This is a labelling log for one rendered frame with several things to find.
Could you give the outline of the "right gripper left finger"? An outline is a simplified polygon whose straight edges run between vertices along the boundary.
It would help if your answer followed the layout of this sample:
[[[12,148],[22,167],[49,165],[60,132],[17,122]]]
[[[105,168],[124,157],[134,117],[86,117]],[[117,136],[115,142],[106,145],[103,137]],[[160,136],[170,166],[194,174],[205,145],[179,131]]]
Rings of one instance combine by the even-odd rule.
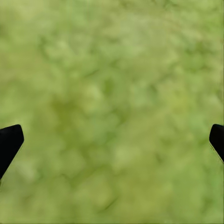
[[[0,180],[24,142],[20,124],[0,129]]]

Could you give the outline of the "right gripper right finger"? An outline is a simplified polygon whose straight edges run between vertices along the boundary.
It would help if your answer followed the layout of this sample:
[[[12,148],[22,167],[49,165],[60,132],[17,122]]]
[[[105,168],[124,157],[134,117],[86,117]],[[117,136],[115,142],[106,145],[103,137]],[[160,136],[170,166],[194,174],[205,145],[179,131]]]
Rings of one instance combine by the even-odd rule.
[[[214,124],[210,132],[209,140],[224,162],[224,126]]]

